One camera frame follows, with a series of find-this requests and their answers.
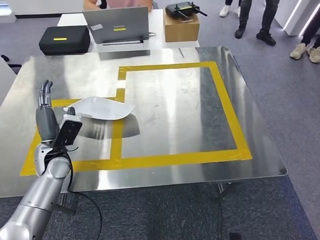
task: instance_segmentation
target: black case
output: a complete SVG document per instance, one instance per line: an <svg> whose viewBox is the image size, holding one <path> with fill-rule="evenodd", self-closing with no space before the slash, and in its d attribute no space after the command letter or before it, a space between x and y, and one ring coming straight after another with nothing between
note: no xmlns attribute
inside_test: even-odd
<svg viewBox="0 0 320 240"><path fill-rule="evenodd" d="M45 55L84 54L91 43L87 26L48 27L38 43Z"/></svg>

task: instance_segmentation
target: yellow tape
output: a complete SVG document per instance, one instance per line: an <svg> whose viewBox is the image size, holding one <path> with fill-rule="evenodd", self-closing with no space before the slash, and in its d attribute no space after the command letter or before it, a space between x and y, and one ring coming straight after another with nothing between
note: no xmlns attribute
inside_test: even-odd
<svg viewBox="0 0 320 240"><path fill-rule="evenodd" d="M113 28L113 31L115 32L120 32L120 31L125 31L127 30L126 28L123 27L123 28Z"/></svg>
<svg viewBox="0 0 320 240"><path fill-rule="evenodd" d="M127 72L152 71L165 69L185 69L185 68L209 68L212 79L217 88L221 105L230 128L236 149L218 150L210 152L191 152L174 155L157 155L144 157L122 158L122 129L123 121L113 121L112 125L112 140L110 148L110 159L91 159L85 161L72 161L75 172L99 171L99 170L120 170L130 168L149 168L162 167L183 164L202 164L218 163L226 161L250 160L252 156L244 137L240 124L234 112L230 99L226 90L217 64L214 61L192 62L182 64L164 64L164 65L140 65L140 66L120 66L118 72L118 80L125 80ZM125 89L118 88L115 97L109 99L125 102ZM53 107L64 107L78 101L78 99L60 99L53 100ZM34 175L33 151L40 143L38 131L35 134L24 162L20 176Z"/></svg>
<svg viewBox="0 0 320 240"><path fill-rule="evenodd" d="M53 40L54 41L66 41L67 38L66 37L55 37Z"/></svg>

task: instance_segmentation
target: pink shirt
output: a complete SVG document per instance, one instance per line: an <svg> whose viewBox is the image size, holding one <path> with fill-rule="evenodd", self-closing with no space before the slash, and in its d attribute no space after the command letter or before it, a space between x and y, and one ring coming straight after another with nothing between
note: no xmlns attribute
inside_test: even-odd
<svg viewBox="0 0 320 240"><path fill-rule="evenodd" d="M110 8L128 8L138 7L139 0L106 0L108 7Z"/></svg>

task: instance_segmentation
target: gray laptop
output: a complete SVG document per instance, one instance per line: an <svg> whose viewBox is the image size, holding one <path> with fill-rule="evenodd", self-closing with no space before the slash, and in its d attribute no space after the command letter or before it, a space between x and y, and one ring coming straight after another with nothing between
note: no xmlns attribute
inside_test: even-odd
<svg viewBox="0 0 320 240"><path fill-rule="evenodd" d="M97 44L146 40L149 35L146 6L89 10L83 15Z"/></svg>

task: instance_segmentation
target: stainless steel table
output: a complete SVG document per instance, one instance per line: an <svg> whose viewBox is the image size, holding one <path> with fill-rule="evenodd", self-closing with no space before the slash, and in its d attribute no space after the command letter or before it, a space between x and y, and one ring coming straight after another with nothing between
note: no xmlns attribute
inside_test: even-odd
<svg viewBox="0 0 320 240"><path fill-rule="evenodd" d="M0 108L0 197L23 195L35 178L35 109L45 79L54 82L58 119L91 96L135 105L123 120L82 118L70 153L75 191L287 174L226 47L40 56L25 63Z"/></svg>

